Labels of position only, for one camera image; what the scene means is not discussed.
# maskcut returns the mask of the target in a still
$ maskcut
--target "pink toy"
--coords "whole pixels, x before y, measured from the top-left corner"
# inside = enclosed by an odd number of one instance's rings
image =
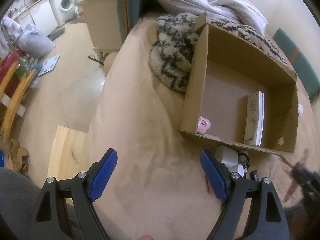
[[[198,129],[197,133],[205,134],[205,132],[210,128],[211,123],[208,119],[205,119],[204,117],[200,116],[199,122],[198,122]]]
[[[13,170],[13,163],[10,155],[6,156],[4,159],[4,167],[9,170]]]
[[[143,235],[140,236],[138,240],[154,240],[152,236]]]

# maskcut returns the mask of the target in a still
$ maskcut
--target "hole in cardboard box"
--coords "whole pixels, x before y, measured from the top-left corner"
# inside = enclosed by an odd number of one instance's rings
[[[279,145],[283,145],[283,144],[284,144],[284,138],[283,138],[283,137],[280,137],[280,138],[279,138],[278,144],[279,144]]]

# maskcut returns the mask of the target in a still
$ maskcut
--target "washing machine door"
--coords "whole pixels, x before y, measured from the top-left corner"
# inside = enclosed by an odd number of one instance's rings
[[[60,0],[59,9],[63,12],[70,11],[75,6],[75,0]]]

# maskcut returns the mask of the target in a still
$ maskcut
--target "black and white patterned rug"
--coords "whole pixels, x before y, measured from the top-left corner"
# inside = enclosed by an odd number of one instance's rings
[[[191,13],[162,15],[156,20],[158,41],[152,46],[149,64],[161,82],[182,94],[186,93],[191,61],[199,35],[194,31],[197,16]],[[211,24],[250,42],[265,54],[287,65],[273,43],[253,27],[224,20],[211,20]]]

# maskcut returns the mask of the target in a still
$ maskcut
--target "bed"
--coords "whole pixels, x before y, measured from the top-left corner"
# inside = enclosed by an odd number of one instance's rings
[[[108,148],[118,164],[102,195],[94,203],[111,239],[206,239],[221,212],[221,202],[208,193],[199,156],[209,147],[183,138],[178,131],[184,96],[170,90],[148,66],[157,14],[148,14],[127,36],[106,77],[89,128],[89,163]],[[319,140],[308,94],[297,81],[298,137],[293,155],[250,155],[250,171],[269,177],[284,207],[297,204],[297,190],[284,202],[292,182],[288,163],[295,164],[309,148],[306,167],[318,171]],[[246,201],[235,238],[241,236],[249,211]]]

